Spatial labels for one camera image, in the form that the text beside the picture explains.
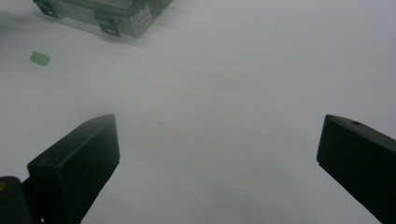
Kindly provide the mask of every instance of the white surface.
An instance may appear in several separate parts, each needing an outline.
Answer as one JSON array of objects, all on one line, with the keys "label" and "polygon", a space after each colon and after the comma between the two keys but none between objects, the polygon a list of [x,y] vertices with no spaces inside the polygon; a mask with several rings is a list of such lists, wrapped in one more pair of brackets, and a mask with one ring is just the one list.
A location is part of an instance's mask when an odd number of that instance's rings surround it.
[{"label": "white surface", "polygon": [[3,0],[0,175],[114,112],[120,166],[84,224],[378,223],[316,152],[325,114],[396,138],[395,24],[392,0],[174,0],[117,39]]}]

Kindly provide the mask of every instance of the clear plastic box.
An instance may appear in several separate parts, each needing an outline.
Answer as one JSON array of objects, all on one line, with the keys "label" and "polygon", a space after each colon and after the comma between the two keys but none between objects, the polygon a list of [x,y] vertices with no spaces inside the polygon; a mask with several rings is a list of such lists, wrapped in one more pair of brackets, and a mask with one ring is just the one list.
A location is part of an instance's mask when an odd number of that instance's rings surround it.
[{"label": "clear plastic box", "polygon": [[34,0],[43,14],[99,26],[103,33],[141,36],[172,0]]}]

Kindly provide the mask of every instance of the small green piece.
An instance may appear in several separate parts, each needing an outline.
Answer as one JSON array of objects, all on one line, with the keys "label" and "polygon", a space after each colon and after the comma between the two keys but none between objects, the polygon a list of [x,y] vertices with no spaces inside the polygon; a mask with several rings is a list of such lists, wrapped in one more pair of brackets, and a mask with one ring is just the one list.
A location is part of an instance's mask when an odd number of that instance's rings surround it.
[{"label": "small green piece", "polygon": [[32,56],[30,56],[30,60],[32,60],[32,63],[47,65],[50,62],[50,56],[37,51],[33,51]]}]

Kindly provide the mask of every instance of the green object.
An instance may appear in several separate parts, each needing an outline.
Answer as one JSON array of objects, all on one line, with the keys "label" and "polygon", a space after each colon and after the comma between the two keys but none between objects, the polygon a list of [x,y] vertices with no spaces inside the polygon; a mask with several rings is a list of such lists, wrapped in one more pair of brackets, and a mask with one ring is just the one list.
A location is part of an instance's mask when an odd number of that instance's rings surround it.
[{"label": "green object", "polygon": [[50,62],[50,56],[37,51],[33,51],[32,56],[30,56],[30,60],[32,60],[32,63],[47,65]]}]

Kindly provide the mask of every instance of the white table surface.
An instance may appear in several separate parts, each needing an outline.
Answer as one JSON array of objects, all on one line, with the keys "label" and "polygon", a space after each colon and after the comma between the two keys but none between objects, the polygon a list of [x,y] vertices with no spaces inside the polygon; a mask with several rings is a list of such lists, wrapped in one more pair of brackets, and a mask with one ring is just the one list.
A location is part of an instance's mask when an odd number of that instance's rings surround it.
[{"label": "white table surface", "polygon": [[316,153],[326,114],[396,138],[395,24],[394,0],[174,0],[116,38],[2,0],[0,175],[115,113],[120,166],[83,224],[379,223]]}]

